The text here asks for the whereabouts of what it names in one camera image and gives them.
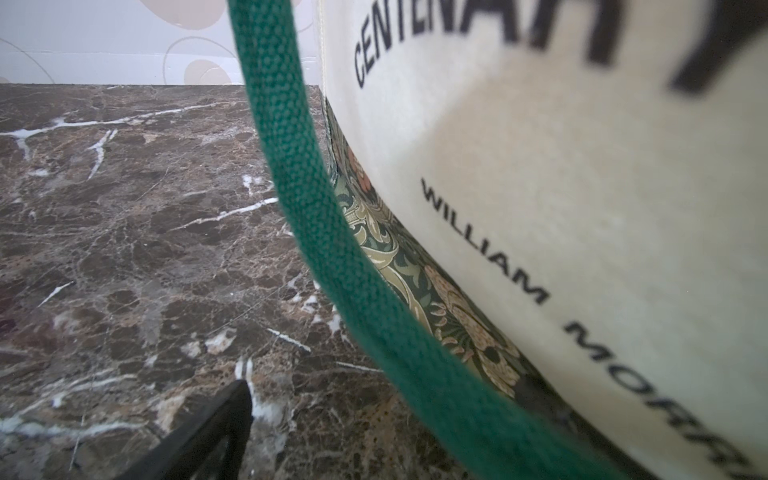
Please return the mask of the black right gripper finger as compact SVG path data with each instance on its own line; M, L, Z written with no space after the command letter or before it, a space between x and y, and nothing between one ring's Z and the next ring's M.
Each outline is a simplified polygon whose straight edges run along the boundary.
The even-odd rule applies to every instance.
M236 479L252 422L250 390L236 380L118 477Z

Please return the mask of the cream tote bag green handles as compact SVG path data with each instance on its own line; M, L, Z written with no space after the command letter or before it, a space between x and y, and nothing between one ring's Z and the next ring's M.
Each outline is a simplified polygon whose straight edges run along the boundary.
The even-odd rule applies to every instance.
M767 475L767 5L233 1L316 280L482 479Z

